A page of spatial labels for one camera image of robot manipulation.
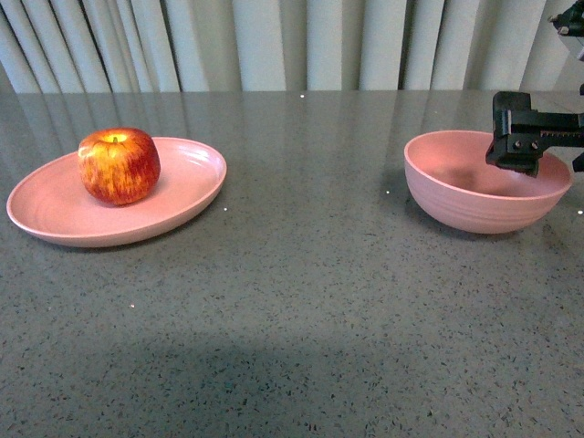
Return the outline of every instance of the white curtain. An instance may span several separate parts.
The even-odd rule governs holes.
[[[0,91],[578,90],[574,0],[0,0]]]

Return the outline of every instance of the curtain fold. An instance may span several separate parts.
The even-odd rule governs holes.
[[[0,0],[0,92],[574,90],[573,0]]]

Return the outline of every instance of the bowl rim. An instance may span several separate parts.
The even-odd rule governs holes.
[[[414,164],[412,162],[412,159],[410,158],[410,154],[409,154],[409,149],[415,141],[418,141],[419,139],[421,139],[423,137],[431,137],[431,136],[434,136],[436,134],[453,134],[453,133],[461,133],[461,134],[463,133],[463,134],[473,134],[473,135],[480,134],[481,136],[488,135],[488,136],[493,137],[493,133],[482,131],[482,130],[433,130],[430,132],[425,132],[424,134],[420,134],[420,135],[413,137],[411,140],[409,140],[406,143],[405,147],[403,148],[403,156],[404,156],[405,162],[408,165],[410,165],[419,174],[423,175],[424,177],[428,178],[429,180],[431,180],[435,183],[438,183],[442,187],[452,189],[455,192],[470,194],[472,196],[485,198],[485,199],[508,200],[508,201],[516,201],[516,202],[526,202],[526,201],[549,199],[549,198],[554,198],[554,197],[559,196],[559,195],[563,195],[564,193],[566,193],[569,190],[569,188],[574,183],[574,173],[572,172],[572,170],[560,158],[558,158],[556,155],[554,155],[553,153],[548,152],[548,151],[545,151],[544,155],[548,156],[548,158],[550,158],[552,160],[556,160],[561,165],[563,165],[566,168],[566,170],[568,171],[568,182],[566,184],[564,184],[562,186],[562,188],[560,188],[554,192],[547,193],[547,194],[540,194],[540,195],[536,195],[536,196],[504,196],[501,194],[488,194],[488,193],[473,192],[472,190],[463,189],[460,187],[456,187],[455,185],[451,185],[448,182],[440,181],[439,179],[434,178],[433,176],[431,176],[427,172],[420,169],[419,166],[417,166],[416,164]]]

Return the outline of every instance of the countertop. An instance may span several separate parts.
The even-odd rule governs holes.
[[[4,202],[111,126],[206,143],[228,172],[131,245],[2,214],[0,436],[582,436],[584,177],[506,235],[439,224],[405,182],[407,141],[491,130],[493,94],[1,95]]]

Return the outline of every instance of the robotic arm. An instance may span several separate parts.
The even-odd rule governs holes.
[[[559,16],[552,16],[570,53],[584,61],[584,0]],[[584,94],[584,85],[580,95]],[[538,112],[527,93],[500,91],[493,97],[493,142],[486,162],[501,169],[537,176],[538,160],[549,147],[584,148],[584,113]],[[584,172],[584,153],[572,163]]]

